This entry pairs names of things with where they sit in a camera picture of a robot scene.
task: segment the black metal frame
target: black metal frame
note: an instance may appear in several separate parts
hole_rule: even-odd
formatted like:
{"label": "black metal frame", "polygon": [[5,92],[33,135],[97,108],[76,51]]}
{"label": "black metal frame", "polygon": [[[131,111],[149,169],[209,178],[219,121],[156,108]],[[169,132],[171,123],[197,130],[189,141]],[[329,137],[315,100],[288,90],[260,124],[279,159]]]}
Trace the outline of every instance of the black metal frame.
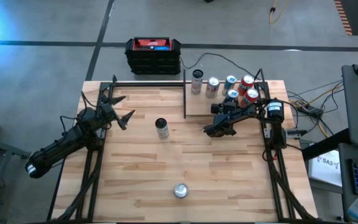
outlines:
{"label": "black metal frame", "polygon": [[[129,87],[129,86],[170,86],[170,87],[175,87],[175,86],[181,86],[181,87],[183,87],[183,94],[184,94],[183,105],[185,107],[186,106],[186,84],[189,83],[189,81],[186,81],[185,71],[183,72],[183,74],[184,74],[184,76],[183,76],[182,82],[181,81],[178,81],[178,82],[117,82],[117,80],[114,77],[112,83],[101,83],[100,84],[98,105],[100,104],[100,98],[101,98],[102,94],[109,86],[110,86],[109,96],[112,96],[114,87]],[[265,93],[265,97],[270,99],[269,85],[265,81],[263,70],[260,69],[258,71],[258,74],[260,74],[262,81],[256,82],[255,87],[258,91],[263,90]],[[267,123],[265,121],[260,121],[260,126],[263,130],[264,128],[267,127]],[[88,151],[87,157],[86,157],[86,162],[85,162],[83,180],[81,183],[81,190],[78,193],[78,195],[76,196],[76,198],[74,199],[74,201],[71,203],[71,205],[67,208],[65,214],[63,214],[63,215],[65,215],[64,218],[61,218],[62,217],[61,216],[60,218],[58,218],[56,220],[50,219],[50,217],[52,215],[52,210],[53,210],[53,206],[55,203],[55,199],[56,199],[59,181],[60,181],[60,178],[59,178],[57,187],[55,189],[55,195],[52,200],[51,207],[50,207],[48,220],[46,222],[42,222],[42,223],[92,223],[93,222],[94,206],[95,206],[96,195],[97,195],[97,191],[98,191],[98,182],[99,182],[99,175],[100,175],[100,171],[101,171],[101,162],[102,162],[102,158],[103,158],[104,142],[106,139],[106,131],[102,130],[102,133],[100,136],[101,136],[101,140],[103,141],[103,147],[102,147],[102,149],[100,149],[98,151],[98,157],[96,160],[96,165],[94,167],[94,170],[92,171],[91,175],[89,175],[89,172],[91,169],[91,160],[92,160],[93,152]],[[268,139],[264,136],[264,134],[262,136],[264,138],[264,143],[266,143]],[[267,160],[268,160],[268,170],[270,173],[270,180],[272,183],[273,199],[275,202],[275,209],[276,209],[278,222],[280,222],[280,223],[327,223],[327,224],[337,223],[337,222],[324,222],[322,220],[316,219],[316,218],[312,217],[301,206],[300,202],[292,194],[292,192],[289,188],[288,177],[287,177],[287,172],[285,169],[285,163],[284,163],[282,151],[277,151],[277,161],[278,161],[278,165],[280,168],[280,173],[278,173],[278,171],[275,167],[275,164],[273,163],[272,150],[270,148],[268,148],[267,146],[265,147],[265,150],[266,150],[266,156],[267,156]],[[91,198],[90,198],[90,202],[89,202],[88,215],[86,218],[83,218],[82,211],[83,211],[84,197],[85,197],[86,192],[91,187],[91,185],[93,187],[92,187],[92,193],[91,193]],[[280,186],[285,193],[289,218],[285,218],[283,215],[282,204],[281,204],[281,200],[280,200],[280,193],[278,191],[278,186]],[[300,214],[302,219],[296,219],[294,208]],[[75,215],[75,219],[70,220],[70,217],[75,210],[77,211],[76,215]]]}

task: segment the white paper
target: white paper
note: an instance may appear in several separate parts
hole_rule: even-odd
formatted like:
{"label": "white paper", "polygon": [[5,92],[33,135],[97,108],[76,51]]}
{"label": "white paper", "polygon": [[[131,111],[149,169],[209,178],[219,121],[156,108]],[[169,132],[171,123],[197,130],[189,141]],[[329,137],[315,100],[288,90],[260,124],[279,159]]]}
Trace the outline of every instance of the white paper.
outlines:
{"label": "white paper", "polygon": [[342,187],[339,152],[333,150],[309,161],[309,177]]}

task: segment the black case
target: black case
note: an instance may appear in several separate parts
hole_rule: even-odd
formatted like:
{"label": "black case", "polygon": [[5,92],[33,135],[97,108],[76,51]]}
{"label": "black case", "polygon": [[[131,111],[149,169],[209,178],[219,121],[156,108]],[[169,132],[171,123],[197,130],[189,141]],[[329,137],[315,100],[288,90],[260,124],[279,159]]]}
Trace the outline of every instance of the black case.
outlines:
{"label": "black case", "polygon": [[181,43],[179,41],[172,39],[170,50],[133,50],[137,39],[166,39],[166,37],[135,37],[135,39],[128,40],[125,54],[131,72],[137,75],[177,75],[180,73]]}

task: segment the gray floor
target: gray floor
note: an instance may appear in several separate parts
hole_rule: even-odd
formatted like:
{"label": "gray floor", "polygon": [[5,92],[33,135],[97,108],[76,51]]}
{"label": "gray floor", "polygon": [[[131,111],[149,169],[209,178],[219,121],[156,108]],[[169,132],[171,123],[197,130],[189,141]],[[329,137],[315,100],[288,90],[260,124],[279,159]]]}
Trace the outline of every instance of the gray floor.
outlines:
{"label": "gray floor", "polygon": [[[268,24],[273,1],[115,0],[105,42],[126,42],[133,36],[170,36],[184,44],[358,46],[345,34],[333,1],[289,0],[283,17]],[[96,42],[108,0],[0,1],[0,40]],[[58,138],[60,115],[75,114],[94,47],[0,45],[0,140],[35,152]],[[252,73],[264,69],[271,80],[285,80],[287,90],[300,92],[341,79],[341,66],[358,63],[358,52],[287,52],[275,50],[182,49],[186,66],[204,52],[222,54]],[[207,55],[194,69],[206,76],[244,72],[221,58]],[[137,76],[130,72],[124,49],[103,47],[93,80],[179,80],[177,76]],[[322,90],[304,95],[318,96]],[[324,115],[336,132],[347,126],[343,93],[339,109]],[[327,110],[334,108],[332,101]],[[299,127],[309,129],[308,118]],[[324,137],[313,130],[304,139]],[[0,219],[8,223],[41,222],[47,217],[59,168],[42,179],[30,179],[25,161],[13,159],[0,190]],[[313,189],[320,218],[342,215],[338,194]]]}

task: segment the butcher block tabletop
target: butcher block tabletop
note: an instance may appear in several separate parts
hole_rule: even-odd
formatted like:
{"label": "butcher block tabletop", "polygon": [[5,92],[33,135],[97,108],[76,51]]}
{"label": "butcher block tabletop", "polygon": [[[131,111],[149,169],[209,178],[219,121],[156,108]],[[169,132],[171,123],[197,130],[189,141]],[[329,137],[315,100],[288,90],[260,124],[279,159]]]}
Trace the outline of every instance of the butcher block tabletop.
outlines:
{"label": "butcher block tabletop", "polygon": [[[288,101],[283,81],[268,84],[272,98]],[[85,82],[83,86],[93,104],[99,85],[100,82]],[[212,123],[212,114],[183,117],[182,86],[116,87],[113,96],[122,95],[126,99],[114,105],[118,115],[136,112],[125,131],[114,122],[107,132],[94,222],[277,221],[269,169],[262,159],[265,147],[258,120],[235,124],[235,136],[210,138],[203,133],[203,126]],[[189,110],[196,111],[195,106]],[[83,108],[80,100],[78,111]],[[167,120],[167,139],[158,137],[158,118]],[[294,127],[288,105],[283,127]],[[296,140],[287,141],[299,146]],[[52,218],[60,216],[80,190],[86,152],[84,148],[65,159]],[[302,153],[288,147],[283,157],[292,192],[317,217]],[[173,193],[179,183],[189,188],[185,198]],[[280,193],[288,217],[285,196]],[[84,217],[88,204],[89,197],[85,200]]]}

